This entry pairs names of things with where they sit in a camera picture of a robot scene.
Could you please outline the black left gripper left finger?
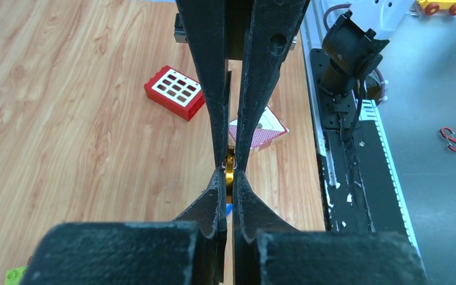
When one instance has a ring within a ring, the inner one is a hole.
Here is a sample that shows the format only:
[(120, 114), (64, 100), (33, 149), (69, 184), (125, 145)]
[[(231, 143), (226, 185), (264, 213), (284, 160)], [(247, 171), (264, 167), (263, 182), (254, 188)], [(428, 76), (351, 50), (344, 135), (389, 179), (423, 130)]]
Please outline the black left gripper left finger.
[(226, 182), (171, 221), (69, 222), (38, 244), (22, 284), (219, 284), (227, 240)]

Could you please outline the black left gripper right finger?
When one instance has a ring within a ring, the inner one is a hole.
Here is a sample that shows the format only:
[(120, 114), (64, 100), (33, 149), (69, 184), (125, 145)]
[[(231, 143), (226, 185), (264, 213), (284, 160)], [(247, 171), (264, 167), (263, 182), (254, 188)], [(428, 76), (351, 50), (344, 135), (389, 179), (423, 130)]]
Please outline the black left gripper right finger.
[(235, 284), (427, 284), (416, 249), (398, 233), (297, 230), (252, 190), (233, 181)]

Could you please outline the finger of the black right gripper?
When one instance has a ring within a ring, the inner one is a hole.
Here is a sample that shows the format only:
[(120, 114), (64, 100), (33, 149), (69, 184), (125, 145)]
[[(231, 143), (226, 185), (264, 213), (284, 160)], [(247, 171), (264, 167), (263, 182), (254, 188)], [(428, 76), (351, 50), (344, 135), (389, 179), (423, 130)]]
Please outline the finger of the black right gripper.
[(228, 146), (226, 2), (177, 1), (176, 5), (210, 117), (214, 163), (220, 167)]
[(259, 119), (280, 77), (280, 68), (309, 1), (254, 1), (243, 46), (237, 111), (236, 164), (245, 170)]

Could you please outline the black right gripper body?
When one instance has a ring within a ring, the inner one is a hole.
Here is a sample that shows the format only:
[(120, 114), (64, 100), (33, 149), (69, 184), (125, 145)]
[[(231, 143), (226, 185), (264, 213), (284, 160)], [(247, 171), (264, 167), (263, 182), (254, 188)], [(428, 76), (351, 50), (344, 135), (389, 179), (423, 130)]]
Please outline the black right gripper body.
[(176, 1), (174, 37), (194, 58), (285, 60), (297, 34), (296, 1)]

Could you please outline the gold S-shaped carabiner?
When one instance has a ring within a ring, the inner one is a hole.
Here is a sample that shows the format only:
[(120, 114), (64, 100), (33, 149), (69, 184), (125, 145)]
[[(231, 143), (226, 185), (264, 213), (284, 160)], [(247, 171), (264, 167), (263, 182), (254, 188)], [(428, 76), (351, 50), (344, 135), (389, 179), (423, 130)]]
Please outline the gold S-shaped carabiner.
[(224, 172), (226, 180), (226, 202), (228, 204), (231, 204), (233, 200), (233, 181), (235, 166), (235, 147), (233, 145), (229, 145), (227, 149), (227, 156), (224, 161)]

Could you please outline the silver key with blue tag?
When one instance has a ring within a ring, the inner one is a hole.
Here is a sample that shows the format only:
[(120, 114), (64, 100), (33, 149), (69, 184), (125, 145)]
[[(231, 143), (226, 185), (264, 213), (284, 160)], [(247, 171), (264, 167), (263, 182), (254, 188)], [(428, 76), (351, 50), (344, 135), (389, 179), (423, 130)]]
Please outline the silver key with blue tag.
[(226, 218), (228, 219), (233, 211), (233, 204), (226, 204)]

